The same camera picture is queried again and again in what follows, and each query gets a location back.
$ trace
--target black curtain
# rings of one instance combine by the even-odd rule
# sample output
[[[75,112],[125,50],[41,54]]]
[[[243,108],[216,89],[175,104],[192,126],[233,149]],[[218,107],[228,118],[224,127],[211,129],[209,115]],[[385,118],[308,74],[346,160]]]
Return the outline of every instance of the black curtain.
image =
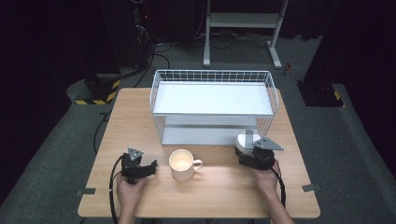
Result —
[[[2,1],[0,204],[71,104],[80,80],[60,31],[60,1]]]
[[[323,90],[346,86],[366,132],[389,169],[396,153],[395,3],[392,0],[340,1],[304,77]]]

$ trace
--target mug handle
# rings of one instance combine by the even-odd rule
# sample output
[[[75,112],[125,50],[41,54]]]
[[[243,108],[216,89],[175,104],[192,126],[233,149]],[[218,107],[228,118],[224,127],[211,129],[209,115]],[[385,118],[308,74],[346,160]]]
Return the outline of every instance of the mug handle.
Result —
[[[192,162],[192,164],[194,165],[194,170],[198,170],[204,165],[201,160],[195,160]]]

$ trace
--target gray carpet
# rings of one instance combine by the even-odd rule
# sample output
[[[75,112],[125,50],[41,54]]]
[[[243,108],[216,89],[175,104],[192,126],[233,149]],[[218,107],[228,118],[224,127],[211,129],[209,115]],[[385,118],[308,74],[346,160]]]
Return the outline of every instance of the gray carpet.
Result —
[[[340,84],[334,88],[346,107],[306,107],[296,80],[304,74],[320,39],[280,38],[276,49],[282,63],[291,63],[292,73],[284,76],[275,70],[264,41],[238,39],[227,49],[212,48],[210,69],[269,70],[280,89],[312,183],[319,184],[316,193],[321,215],[315,219],[296,219],[297,223],[396,223],[396,183],[376,153],[361,121]],[[226,47],[227,42],[213,42]],[[169,45],[156,48],[162,51]],[[171,69],[204,69],[202,42],[195,47],[173,44],[161,52]],[[156,56],[152,66],[164,69],[167,62]],[[149,70],[137,87],[150,87]],[[121,81],[121,88],[132,87],[140,75]],[[84,92],[82,81],[72,85],[71,99]],[[79,223],[80,197],[95,158],[93,136],[102,120],[102,112],[112,105],[74,105],[52,130],[26,168],[0,209],[0,223]],[[105,131],[99,129],[96,145]],[[251,220],[165,219],[163,223],[251,223]],[[267,223],[268,219],[256,220]],[[110,218],[88,218],[84,223],[111,223]]]

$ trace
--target white mug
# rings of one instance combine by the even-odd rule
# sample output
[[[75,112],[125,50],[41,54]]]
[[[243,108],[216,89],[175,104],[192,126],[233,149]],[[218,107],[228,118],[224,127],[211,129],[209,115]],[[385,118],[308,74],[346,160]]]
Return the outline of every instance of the white mug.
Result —
[[[194,172],[203,166],[201,160],[194,160],[192,154],[186,149],[178,149],[169,157],[172,176],[176,180],[188,180]]]

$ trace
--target wire mesh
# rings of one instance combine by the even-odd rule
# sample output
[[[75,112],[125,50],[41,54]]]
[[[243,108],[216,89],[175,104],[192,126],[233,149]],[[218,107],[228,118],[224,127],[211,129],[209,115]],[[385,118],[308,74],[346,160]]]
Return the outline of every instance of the wire mesh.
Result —
[[[224,116],[224,115],[158,115],[154,113],[158,89],[161,83],[182,82],[228,82],[262,83],[271,105],[272,115],[265,117],[257,116]],[[276,87],[271,73],[268,71],[240,71],[240,70],[157,70],[154,75],[150,94],[150,108],[161,141],[167,127],[191,128],[191,127],[232,127],[235,129],[257,129],[259,135],[264,137],[271,126],[277,112],[278,98]]]

